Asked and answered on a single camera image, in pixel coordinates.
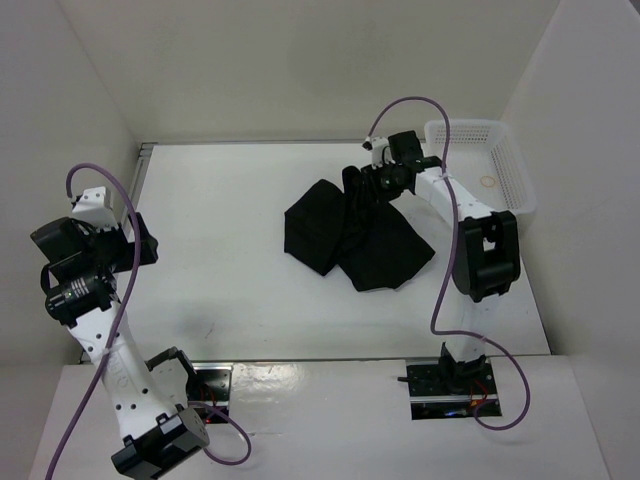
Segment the black pleated skirt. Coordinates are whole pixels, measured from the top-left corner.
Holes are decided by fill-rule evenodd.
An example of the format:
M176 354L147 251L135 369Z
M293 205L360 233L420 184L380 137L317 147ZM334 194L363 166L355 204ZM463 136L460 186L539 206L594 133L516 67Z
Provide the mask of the black pleated skirt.
M284 251L325 276L340 267L358 292L398 289L430 262L434 249L364 180L357 200L321 179L284 213Z

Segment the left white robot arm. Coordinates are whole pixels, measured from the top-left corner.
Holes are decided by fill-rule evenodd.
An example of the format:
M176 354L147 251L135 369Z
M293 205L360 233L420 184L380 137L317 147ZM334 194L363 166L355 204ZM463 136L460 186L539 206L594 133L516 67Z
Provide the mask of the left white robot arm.
M131 479L159 479L209 444L188 398L199 375L169 348L144 360L116 293L116 274L158 259L145 223L127 240L121 225L100 229L62 217L31 235L48 262L41 288L48 314L79 342L99 373L119 425L122 448L111 461Z

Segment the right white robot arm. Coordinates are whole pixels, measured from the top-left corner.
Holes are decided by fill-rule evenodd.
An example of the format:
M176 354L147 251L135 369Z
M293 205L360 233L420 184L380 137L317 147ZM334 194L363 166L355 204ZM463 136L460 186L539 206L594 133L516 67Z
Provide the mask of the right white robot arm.
M413 131L368 138L363 146L370 163L342 172L347 237L339 265L358 291L408 282L434 252L391 203L405 192L425 201L452 230L443 284L462 307L458 325L441 334L436 384L450 394L482 389L488 326L521 273L516 217L471 195L448 174L443 156L424 154Z

